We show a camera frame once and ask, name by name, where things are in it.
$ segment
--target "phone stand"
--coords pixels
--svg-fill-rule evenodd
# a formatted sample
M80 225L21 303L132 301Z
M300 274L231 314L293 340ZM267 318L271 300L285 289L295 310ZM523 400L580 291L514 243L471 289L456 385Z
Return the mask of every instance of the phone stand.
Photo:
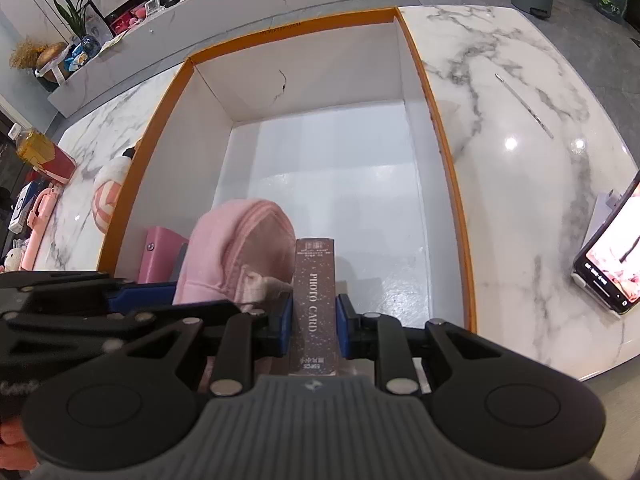
M586 243L591 240L591 237L596 233L598 228L604 224L609 215L615 209L616 204L620 200L620 195L615 191L611 190L608 193L598 193L596 197L596 203L593 207L593 213L591 214L591 220L589 220L589 227L587 227L587 233L584 235L584 240L582 241L582 247L586 245ZM588 288L587 283L582 279L582 277L576 272L572 272L571 277L574 279L576 285L578 285L581 289L587 291L590 296L595 298L599 303L602 300L593 294ZM620 314L618 314L615 310L607 307L606 312L613 314L618 319L621 319Z

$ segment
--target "juice bottle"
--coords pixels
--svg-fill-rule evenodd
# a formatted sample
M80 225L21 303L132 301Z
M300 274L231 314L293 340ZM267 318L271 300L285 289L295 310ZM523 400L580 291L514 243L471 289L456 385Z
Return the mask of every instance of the juice bottle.
M63 186L74 174L76 162L61 148L38 130L23 130L20 124L14 124L9 137L15 142L15 151L27 164Z

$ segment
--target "dried flower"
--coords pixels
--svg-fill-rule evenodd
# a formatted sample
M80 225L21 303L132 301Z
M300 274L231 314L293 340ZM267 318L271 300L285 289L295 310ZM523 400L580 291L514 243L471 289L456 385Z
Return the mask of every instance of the dried flower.
M29 36L15 46L9 58L9 66L17 69L36 68L38 56L44 52L47 45L33 41Z

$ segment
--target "bottle cap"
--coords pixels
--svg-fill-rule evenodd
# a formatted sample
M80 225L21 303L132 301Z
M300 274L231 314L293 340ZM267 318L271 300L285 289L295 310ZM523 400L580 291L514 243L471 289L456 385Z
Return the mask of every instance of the bottle cap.
M22 126L20 126L20 124L18 123L14 123L14 125L9 130L9 138L11 140L17 139L21 131L22 131Z

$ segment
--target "pink toy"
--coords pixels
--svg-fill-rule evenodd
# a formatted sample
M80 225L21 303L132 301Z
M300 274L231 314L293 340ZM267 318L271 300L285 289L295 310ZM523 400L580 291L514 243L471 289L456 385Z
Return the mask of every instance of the pink toy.
M268 200L231 200L198 220L180 270L174 304L242 303L252 275L290 283L296 235Z
M27 225L32 229L32 232L27 250L24 251L24 256L20 263L22 270L33 270L33 264L36 261L44 231L47 228L49 218L51 218L51 213L56 206L56 202L58 202L59 196L60 188L47 187L47 189L40 192L33 203L33 208L27 217Z
M149 228L138 283L168 282L180 248L187 242L187 238L170 229L158 226Z

